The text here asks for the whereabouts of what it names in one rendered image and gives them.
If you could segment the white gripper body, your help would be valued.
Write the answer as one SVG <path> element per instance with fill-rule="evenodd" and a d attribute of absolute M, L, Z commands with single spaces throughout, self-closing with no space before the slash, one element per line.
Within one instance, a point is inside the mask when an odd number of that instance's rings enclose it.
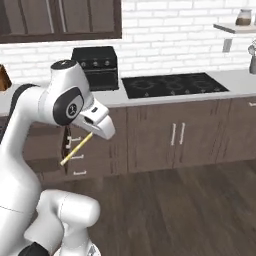
<path fill-rule="evenodd" d="M 109 140 L 115 134 L 115 127 L 109 115 L 105 116 L 95 128 L 94 133 L 99 137 Z"/>

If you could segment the yellow straw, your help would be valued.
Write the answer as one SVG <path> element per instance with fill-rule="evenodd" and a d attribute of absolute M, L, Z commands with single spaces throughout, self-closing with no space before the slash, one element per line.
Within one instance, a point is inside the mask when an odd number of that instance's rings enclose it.
<path fill-rule="evenodd" d="M 60 165 L 64 166 L 91 138 L 93 132 L 89 133 L 61 162 Z"/>

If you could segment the open brown wooden drawer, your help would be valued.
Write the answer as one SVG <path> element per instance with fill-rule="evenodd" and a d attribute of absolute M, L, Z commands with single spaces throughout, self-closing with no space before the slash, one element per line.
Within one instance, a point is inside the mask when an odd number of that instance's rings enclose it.
<path fill-rule="evenodd" d="M 64 171 L 60 162 L 68 153 L 68 135 L 67 127 L 32 124 L 23 149 L 25 161 L 36 173 Z"/>

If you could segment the brown cupboard door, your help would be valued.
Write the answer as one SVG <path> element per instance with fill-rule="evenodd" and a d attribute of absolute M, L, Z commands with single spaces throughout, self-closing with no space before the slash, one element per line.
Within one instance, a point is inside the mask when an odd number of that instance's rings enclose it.
<path fill-rule="evenodd" d="M 147 172 L 168 169 L 174 157 L 171 145 L 175 116 L 168 104 L 127 109 L 128 169 Z"/>
<path fill-rule="evenodd" d="M 180 121 L 185 122 L 183 144 L 177 144 L 175 167 L 213 163 L 229 112 L 229 100 L 206 100 L 181 104 Z"/>

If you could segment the black toaster oven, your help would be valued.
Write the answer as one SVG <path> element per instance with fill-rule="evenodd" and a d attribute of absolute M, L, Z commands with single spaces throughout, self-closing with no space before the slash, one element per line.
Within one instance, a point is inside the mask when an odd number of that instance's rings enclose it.
<path fill-rule="evenodd" d="M 91 91 L 118 90 L 118 62 L 112 46 L 74 48 L 72 60 L 82 67 Z"/>

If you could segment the black hob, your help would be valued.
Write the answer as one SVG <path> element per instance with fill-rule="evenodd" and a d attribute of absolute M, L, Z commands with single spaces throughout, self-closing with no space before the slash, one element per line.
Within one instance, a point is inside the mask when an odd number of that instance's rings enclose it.
<path fill-rule="evenodd" d="M 228 92 L 206 73 L 130 77 L 122 82 L 129 99 Z"/>

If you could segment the brown wooden knife block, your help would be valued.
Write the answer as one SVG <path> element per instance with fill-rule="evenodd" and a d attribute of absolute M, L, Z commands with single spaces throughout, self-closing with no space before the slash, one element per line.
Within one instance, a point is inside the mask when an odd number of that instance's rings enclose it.
<path fill-rule="evenodd" d="M 12 82 L 6 72 L 5 67 L 0 64 L 0 91 L 6 91 L 11 87 L 11 85 Z"/>

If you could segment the brown base cupboard run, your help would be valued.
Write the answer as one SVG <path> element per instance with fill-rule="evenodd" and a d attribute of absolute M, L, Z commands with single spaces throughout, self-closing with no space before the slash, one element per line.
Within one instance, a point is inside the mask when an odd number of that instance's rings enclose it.
<path fill-rule="evenodd" d="M 256 96 L 234 98 L 216 161 L 218 163 L 256 159 Z"/>

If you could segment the grey pot with tools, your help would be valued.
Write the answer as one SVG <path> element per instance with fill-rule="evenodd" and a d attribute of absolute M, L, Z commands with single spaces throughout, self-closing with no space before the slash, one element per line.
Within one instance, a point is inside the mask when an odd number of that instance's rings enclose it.
<path fill-rule="evenodd" d="M 251 55 L 249 73 L 256 75 L 256 39 L 253 40 L 251 45 L 248 47 L 248 53 Z"/>

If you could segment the glass jar with brown contents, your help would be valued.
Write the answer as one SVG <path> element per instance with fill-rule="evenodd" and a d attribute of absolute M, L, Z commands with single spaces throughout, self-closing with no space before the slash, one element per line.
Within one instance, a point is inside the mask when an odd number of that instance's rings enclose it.
<path fill-rule="evenodd" d="M 249 26 L 251 24 L 252 10 L 251 9 L 241 9 L 235 24 L 237 26 Z"/>

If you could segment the dark brown wall cupboards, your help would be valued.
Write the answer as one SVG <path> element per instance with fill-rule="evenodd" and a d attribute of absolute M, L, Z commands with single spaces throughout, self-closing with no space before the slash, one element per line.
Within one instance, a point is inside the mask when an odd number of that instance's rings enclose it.
<path fill-rule="evenodd" d="M 121 37 L 121 0 L 0 0 L 0 44 Z"/>

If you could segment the grey wall shelf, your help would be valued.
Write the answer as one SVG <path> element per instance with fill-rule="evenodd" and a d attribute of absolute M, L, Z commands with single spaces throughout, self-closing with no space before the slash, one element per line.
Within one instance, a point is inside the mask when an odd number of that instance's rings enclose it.
<path fill-rule="evenodd" d="M 223 32 L 227 32 L 230 34 L 255 34 L 256 33 L 256 25 L 248 25 L 248 26 L 240 26 L 235 24 L 228 23 L 218 23 L 214 24 L 213 27 L 215 29 L 221 30 Z M 223 42 L 223 53 L 228 53 L 232 46 L 232 38 L 225 38 Z"/>

